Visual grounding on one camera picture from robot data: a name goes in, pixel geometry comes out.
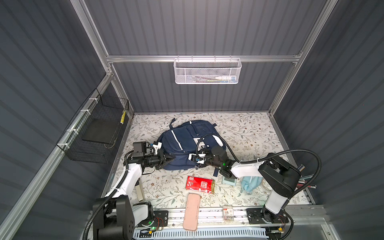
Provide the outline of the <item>navy blue student backpack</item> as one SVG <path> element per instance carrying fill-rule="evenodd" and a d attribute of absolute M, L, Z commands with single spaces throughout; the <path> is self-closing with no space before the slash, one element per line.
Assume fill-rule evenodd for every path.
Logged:
<path fill-rule="evenodd" d="M 170 129 L 163 132 L 158 138 L 165 153 L 174 156 L 174 160 L 164 166 L 166 171 L 188 170 L 195 168 L 197 163 L 189 160 L 190 154 L 196 149 L 220 146 L 226 149 L 215 129 L 216 124 L 204 120 L 192 120 L 177 127 L 170 125 Z"/>

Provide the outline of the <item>teal calculator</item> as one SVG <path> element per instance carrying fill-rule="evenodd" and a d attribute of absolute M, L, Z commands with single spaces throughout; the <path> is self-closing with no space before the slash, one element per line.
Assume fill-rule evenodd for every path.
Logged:
<path fill-rule="evenodd" d="M 223 177 L 222 183 L 225 185 L 229 185 L 229 186 L 236 186 L 237 179 L 231 179 L 231 178 Z"/>

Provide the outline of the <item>light blue umbrella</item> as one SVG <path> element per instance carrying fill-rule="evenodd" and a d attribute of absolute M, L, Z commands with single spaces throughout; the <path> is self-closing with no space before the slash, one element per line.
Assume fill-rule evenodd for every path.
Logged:
<path fill-rule="evenodd" d="M 251 194 L 253 190 L 261 185 L 262 180 L 263 177 L 243 177 L 241 182 L 241 191 L 246 194 Z"/>

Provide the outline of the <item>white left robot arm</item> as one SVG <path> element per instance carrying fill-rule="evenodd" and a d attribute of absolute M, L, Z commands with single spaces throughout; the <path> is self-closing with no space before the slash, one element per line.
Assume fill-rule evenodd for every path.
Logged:
<path fill-rule="evenodd" d="M 124 157 L 123 174 L 109 193 L 96 200 L 82 239 L 87 240 L 92 230 L 94 240 L 133 240 L 136 226 L 154 219 L 152 204 L 132 205 L 133 190 L 145 168 L 158 170 L 173 160 L 174 156 L 162 150 L 150 150 L 149 154 L 134 150 L 128 152 Z"/>

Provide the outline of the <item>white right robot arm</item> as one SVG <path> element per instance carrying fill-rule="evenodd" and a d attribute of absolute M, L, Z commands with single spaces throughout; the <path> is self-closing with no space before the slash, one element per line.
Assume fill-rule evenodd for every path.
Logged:
<path fill-rule="evenodd" d="M 240 161 L 236 156 L 233 156 L 234 158 L 231 160 L 226 150 L 221 146 L 199 149 L 200 142 L 209 136 L 219 138 L 223 144 L 227 143 L 219 135 L 207 134 L 198 140 L 196 150 L 189 155 L 189 160 L 197 164 L 213 166 L 219 169 L 221 175 L 230 179 L 243 177 L 264 178 L 272 187 L 272 191 L 261 210 L 264 222 L 269 224 L 273 223 L 279 215 L 287 215 L 285 207 L 289 201 L 309 186 L 318 177 L 322 168 L 319 155 L 307 149 L 291 149 L 279 153 L 270 153 L 266 157 L 251 161 Z M 297 188 L 297 184 L 302 177 L 301 171 L 281 158 L 281 155 L 293 152 L 308 153 L 314 156 L 317 161 L 315 173 L 300 188 Z"/>

